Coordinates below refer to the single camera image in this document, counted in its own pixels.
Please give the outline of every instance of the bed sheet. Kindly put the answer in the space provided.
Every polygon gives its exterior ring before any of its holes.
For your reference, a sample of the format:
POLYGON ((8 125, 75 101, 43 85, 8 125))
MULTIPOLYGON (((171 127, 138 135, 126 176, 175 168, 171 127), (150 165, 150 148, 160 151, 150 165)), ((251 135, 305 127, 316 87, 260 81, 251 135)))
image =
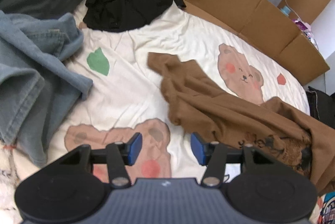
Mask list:
MULTIPOLYGON (((82 21, 83 1, 74 13, 82 21)), ((160 93, 161 76, 147 67, 148 52, 170 53, 181 61, 195 59, 203 71, 225 91, 260 104, 273 96, 309 114, 304 89, 287 70, 230 32, 178 9, 173 4, 150 25, 123 33, 83 29, 84 46, 67 61, 67 68, 93 79, 88 99, 78 102, 55 133, 48 150, 52 162, 77 145, 89 142, 102 148, 108 142, 127 139, 138 129, 144 149, 136 177, 202 177, 190 135, 168 118, 168 105, 160 93), (247 88, 239 82, 247 83, 247 88)), ((37 168, 20 150, 14 161, 21 179, 37 168)), ((106 180, 103 166, 95 175, 106 180)), ((229 180, 239 165, 229 165, 229 180)))

